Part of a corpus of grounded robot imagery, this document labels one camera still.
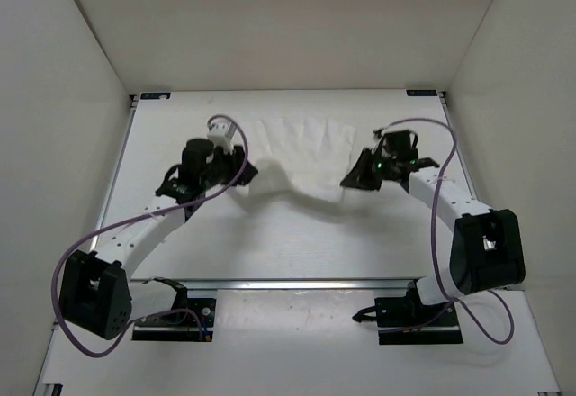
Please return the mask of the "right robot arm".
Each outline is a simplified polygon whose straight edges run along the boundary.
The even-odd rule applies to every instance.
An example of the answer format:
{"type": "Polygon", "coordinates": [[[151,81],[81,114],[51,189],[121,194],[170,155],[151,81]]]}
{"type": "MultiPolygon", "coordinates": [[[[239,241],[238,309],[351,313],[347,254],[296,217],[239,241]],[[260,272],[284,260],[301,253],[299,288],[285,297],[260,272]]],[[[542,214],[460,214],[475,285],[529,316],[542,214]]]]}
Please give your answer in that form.
{"type": "Polygon", "coordinates": [[[362,150],[341,187],[373,192],[384,182],[397,183],[431,210],[433,222],[442,221],[453,235],[448,264],[441,266],[435,258],[433,275],[418,279],[415,294],[404,301],[407,320],[424,324],[438,304],[525,280],[521,234],[513,211],[495,210],[448,180],[435,160],[419,156],[414,131],[378,130],[374,135],[376,146],[362,150]]]}

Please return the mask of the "white pleated skirt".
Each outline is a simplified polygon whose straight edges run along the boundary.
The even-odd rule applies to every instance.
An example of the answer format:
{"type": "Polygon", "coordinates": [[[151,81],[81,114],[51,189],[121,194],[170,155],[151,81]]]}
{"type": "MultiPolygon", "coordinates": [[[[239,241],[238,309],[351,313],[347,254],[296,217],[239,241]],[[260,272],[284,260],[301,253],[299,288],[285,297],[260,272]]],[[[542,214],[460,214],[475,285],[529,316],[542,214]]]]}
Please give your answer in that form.
{"type": "Polygon", "coordinates": [[[241,196],[250,203],[292,202],[338,214],[341,180],[350,168],[356,128],[333,119],[263,118],[243,124],[249,161],[258,170],[241,196]]]}

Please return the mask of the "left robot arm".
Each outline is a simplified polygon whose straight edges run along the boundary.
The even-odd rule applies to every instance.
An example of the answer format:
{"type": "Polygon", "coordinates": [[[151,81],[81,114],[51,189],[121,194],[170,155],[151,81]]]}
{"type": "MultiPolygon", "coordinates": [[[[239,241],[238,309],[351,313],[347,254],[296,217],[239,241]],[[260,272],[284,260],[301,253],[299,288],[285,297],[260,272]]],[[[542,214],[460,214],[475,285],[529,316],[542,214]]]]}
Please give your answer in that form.
{"type": "Polygon", "coordinates": [[[163,317],[178,322],[195,312],[179,282],[132,277],[143,261],[200,207],[228,189],[248,185],[257,175],[248,145],[228,139],[191,139],[171,166],[143,213],[101,228],[112,238],[88,252],[72,246],[58,261],[51,300],[58,324],[74,324],[105,340],[121,337],[136,320],[163,317]]]}

